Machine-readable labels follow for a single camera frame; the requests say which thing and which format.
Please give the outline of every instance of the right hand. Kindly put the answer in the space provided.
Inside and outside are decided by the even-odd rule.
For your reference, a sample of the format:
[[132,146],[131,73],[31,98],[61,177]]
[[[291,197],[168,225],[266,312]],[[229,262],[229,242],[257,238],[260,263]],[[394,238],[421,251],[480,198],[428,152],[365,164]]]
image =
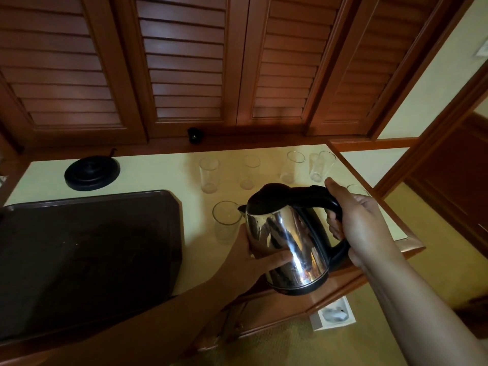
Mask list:
[[405,260],[391,237],[378,203],[370,196],[351,194],[344,186],[327,178],[325,185],[342,208],[342,223],[327,210],[329,230],[337,240],[347,238],[349,257],[362,269],[391,260]]

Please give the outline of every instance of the wall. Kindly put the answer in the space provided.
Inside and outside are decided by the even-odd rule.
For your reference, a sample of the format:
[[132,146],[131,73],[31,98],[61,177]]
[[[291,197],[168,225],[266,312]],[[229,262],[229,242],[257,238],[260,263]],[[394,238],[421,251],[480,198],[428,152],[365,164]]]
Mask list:
[[408,148],[349,151],[344,158],[374,187]]
[[475,53],[488,38],[488,0],[474,0],[380,139],[417,137],[486,61]]
[[488,118],[488,98],[486,98],[478,107],[474,110],[480,116]]

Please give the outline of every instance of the countertop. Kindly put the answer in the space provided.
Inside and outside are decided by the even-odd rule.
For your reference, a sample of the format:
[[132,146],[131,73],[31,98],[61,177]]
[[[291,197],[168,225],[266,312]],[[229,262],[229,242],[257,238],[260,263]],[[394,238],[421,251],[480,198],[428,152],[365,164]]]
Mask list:
[[[173,291],[176,295],[209,279],[229,252],[230,245],[220,244],[214,237],[213,206],[223,200],[244,204],[264,184],[280,182],[286,154],[292,150],[303,153],[307,159],[291,186],[317,184],[308,176],[309,156],[329,150],[326,145],[116,157],[120,163],[119,178],[102,189],[88,192],[72,190],[64,182],[64,171],[74,159],[50,160],[32,162],[5,205],[146,190],[171,191],[182,205],[185,233],[183,262]],[[259,183],[252,190],[243,190],[239,186],[242,160],[247,154],[258,155],[261,159]],[[214,194],[204,194],[200,190],[198,163],[206,155],[221,162],[220,185]],[[328,176],[344,186],[360,184],[339,160]],[[325,212],[319,209],[317,212],[325,221]],[[408,250],[402,246],[402,240],[408,236],[383,209],[382,212],[393,239],[402,251]]]

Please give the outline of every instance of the stainless steel kettle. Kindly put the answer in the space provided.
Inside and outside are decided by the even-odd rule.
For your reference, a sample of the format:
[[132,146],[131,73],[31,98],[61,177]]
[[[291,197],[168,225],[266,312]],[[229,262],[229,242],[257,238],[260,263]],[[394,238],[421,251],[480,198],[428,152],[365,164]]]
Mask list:
[[342,240],[331,246],[314,207],[342,209],[326,187],[266,184],[239,210],[246,216],[251,251],[262,258],[279,250],[293,253],[293,261],[266,273],[269,285],[286,295],[308,294],[320,287],[349,251]]

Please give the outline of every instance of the empty glass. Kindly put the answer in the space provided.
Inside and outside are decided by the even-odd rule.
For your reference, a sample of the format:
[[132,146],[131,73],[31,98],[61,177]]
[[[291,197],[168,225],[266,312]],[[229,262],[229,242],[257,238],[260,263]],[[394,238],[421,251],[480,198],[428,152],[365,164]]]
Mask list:
[[305,164],[305,155],[297,151],[290,151],[286,154],[283,170],[281,172],[281,181],[285,184],[295,182],[296,175],[300,172]]
[[242,214],[237,203],[231,201],[218,202],[212,209],[215,220],[215,238],[220,243],[232,243],[235,240]]
[[241,188],[251,190],[256,184],[259,174],[261,160],[257,155],[246,155],[244,157],[244,166],[241,172]]
[[206,194],[213,194],[219,187],[220,162],[216,158],[205,157],[200,159],[200,182],[202,191]]
[[351,194],[359,194],[359,195],[367,195],[367,196],[371,196],[369,194],[368,191],[366,191],[366,189],[363,188],[363,186],[360,186],[360,185],[356,185],[356,184],[352,184],[352,185],[349,185],[347,187],[347,189],[349,190],[349,192]]
[[324,181],[330,168],[336,161],[336,156],[329,151],[321,151],[319,155],[312,161],[312,170],[310,171],[310,178],[315,182]]

